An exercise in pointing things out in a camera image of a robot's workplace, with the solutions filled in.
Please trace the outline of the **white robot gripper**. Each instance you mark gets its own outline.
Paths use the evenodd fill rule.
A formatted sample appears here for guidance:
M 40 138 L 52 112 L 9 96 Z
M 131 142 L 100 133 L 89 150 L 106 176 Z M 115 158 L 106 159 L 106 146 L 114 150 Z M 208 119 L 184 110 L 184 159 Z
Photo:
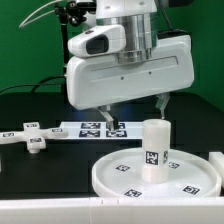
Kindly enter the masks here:
M 188 88 L 194 81 L 191 38 L 160 39 L 151 58 L 139 63 L 119 64 L 114 55 L 73 57 L 66 81 L 70 104 L 78 110 L 100 106 L 110 130 L 119 128 L 111 104 L 146 96 L 158 94 L 156 108 L 164 119 L 170 99 L 166 92 Z

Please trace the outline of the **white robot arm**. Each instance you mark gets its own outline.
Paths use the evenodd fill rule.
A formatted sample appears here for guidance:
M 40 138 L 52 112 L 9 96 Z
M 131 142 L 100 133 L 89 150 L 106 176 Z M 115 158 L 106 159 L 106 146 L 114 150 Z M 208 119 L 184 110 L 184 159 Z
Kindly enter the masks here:
M 160 39 L 155 0 L 96 0 L 96 25 L 68 41 L 70 104 L 96 108 L 112 130 L 114 103 L 156 95 L 166 106 L 169 93 L 194 81 L 191 38 L 175 31 Z

